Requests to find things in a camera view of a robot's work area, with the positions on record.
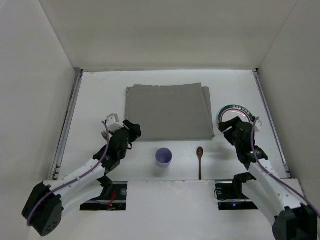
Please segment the brown wooden fork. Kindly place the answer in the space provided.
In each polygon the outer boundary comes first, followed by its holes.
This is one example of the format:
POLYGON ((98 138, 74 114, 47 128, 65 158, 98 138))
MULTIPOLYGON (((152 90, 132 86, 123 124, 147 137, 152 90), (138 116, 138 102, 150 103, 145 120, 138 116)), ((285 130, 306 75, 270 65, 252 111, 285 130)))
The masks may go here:
POLYGON ((102 137, 103 137, 106 141, 108 140, 108 137, 109 137, 109 133, 108 133, 108 132, 102 131, 102 132, 101 132, 101 135, 102 135, 102 137))

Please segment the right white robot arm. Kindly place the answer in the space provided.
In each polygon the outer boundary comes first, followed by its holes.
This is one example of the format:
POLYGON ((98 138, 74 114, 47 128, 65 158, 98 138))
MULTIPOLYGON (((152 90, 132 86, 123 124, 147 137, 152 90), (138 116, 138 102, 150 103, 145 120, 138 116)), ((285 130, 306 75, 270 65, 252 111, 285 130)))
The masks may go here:
POLYGON ((255 144, 255 125, 239 117, 218 124, 247 170, 233 177, 234 195, 254 203, 270 223, 276 240, 316 240, 319 211, 277 176, 267 154, 255 144))

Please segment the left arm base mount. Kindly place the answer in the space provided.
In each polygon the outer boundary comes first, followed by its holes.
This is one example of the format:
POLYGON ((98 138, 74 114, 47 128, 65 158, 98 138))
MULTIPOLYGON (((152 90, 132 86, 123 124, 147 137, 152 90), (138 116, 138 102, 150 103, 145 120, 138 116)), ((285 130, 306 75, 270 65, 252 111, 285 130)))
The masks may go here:
POLYGON ((92 198, 80 206, 80 211, 125 211, 127 207, 128 182, 103 182, 103 190, 98 197, 92 198))

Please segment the lilac plastic cup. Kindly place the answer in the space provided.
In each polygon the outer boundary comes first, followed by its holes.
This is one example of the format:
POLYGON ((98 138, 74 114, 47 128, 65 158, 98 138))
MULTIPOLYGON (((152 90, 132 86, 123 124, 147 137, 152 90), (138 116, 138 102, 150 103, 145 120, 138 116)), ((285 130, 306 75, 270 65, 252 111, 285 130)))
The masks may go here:
POLYGON ((168 148, 160 148, 155 154, 156 164, 161 168, 167 168, 172 162, 173 154, 168 148))

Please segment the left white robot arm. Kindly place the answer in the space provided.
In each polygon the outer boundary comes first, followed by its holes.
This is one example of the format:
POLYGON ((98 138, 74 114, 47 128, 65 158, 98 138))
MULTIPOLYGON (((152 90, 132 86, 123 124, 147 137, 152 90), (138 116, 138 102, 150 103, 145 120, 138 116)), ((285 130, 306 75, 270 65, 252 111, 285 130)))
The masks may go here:
POLYGON ((56 181, 42 181, 30 193, 22 210, 27 226, 41 237, 49 235, 71 209, 110 192, 113 182, 108 174, 126 157, 132 144, 141 137, 138 124, 107 118, 103 125, 103 146, 87 163, 56 181))

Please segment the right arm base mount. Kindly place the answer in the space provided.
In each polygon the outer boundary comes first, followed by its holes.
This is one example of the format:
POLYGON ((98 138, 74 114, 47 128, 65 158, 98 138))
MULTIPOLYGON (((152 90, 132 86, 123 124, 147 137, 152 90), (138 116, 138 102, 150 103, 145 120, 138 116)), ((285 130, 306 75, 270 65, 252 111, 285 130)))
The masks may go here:
POLYGON ((242 184, 256 180, 249 172, 240 173, 232 180, 217 180, 214 197, 220 211, 258 210, 257 206, 242 192, 242 184))

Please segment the white plate green rim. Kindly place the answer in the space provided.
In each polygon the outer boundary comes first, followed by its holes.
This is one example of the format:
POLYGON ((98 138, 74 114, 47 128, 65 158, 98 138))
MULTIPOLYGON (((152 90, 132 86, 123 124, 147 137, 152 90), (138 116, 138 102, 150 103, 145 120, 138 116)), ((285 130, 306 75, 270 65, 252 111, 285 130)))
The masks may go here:
POLYGON ((255 116, 245 107, 238 104, 224 106, 218 113, 218 122, 223 123, 239 117, 243 122, 253 123, 255 116))

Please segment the brown wooden spoon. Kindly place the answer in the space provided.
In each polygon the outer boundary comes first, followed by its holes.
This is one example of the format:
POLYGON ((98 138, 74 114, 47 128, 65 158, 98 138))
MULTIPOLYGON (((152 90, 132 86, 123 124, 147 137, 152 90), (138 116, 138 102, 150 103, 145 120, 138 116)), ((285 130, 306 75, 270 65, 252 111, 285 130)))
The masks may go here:
POLYGON ((204 149, 200 146, 196 150, 196 155, 198 158, 199 170, 198 170, 198 179, 202 180, 202 157, 204 154, 204 149))

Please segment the grey cloth placemat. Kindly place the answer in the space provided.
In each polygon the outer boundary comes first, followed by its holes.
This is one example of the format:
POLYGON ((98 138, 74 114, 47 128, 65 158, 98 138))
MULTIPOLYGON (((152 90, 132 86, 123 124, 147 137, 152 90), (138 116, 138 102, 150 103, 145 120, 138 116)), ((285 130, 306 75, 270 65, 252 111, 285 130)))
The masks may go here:
POLYGON ((201 83, 127 87, 125 119, 140 125, 140 141, 215 137, 210 89, 201 83))

